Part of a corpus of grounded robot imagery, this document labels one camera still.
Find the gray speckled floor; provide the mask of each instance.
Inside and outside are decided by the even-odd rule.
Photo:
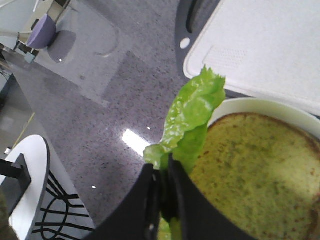
[[[31,65],[11,56],[26,98],[97,225],[144,164],[122,141],[123,133],[130,129],[158,142],[186,82],[174,51],[178,3],[72,0],[59,25],[76,34],[68,56],[56,63],[44,50]]]

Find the bread slice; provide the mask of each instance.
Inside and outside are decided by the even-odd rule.
[[[256,239],[318,237],[320,143],[297,127],[256,113],[224,116],[209,128],[190,177]]]

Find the green lettuce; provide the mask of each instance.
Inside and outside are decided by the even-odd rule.
[[[145,148],[144,160],[157,170],[168,168],[168,156],[180,161],[189,174],[204,146],[208,122],[214,110],[225,100],[225,77],[204,67],[192,78],[172,103],[158,144]]]

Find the round table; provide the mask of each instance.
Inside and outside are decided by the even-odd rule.
[[[20,154],[24,155],[31,183],[13,210],[9,224],[18,238],[25,240],[28,239],[32,231],[44,197],[49,174],[50,151],[43,137],[30,135],[14,148],[5,160],[15,162]],[[5,177],[0,175],[0,185],[4,179]]]

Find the white plate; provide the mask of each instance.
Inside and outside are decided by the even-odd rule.
[[[217,119],[233,113],[257,113],[295,125],[320,139],[320,120],[296,107],[257,98],[225,100],[213,113],[209,126]]]

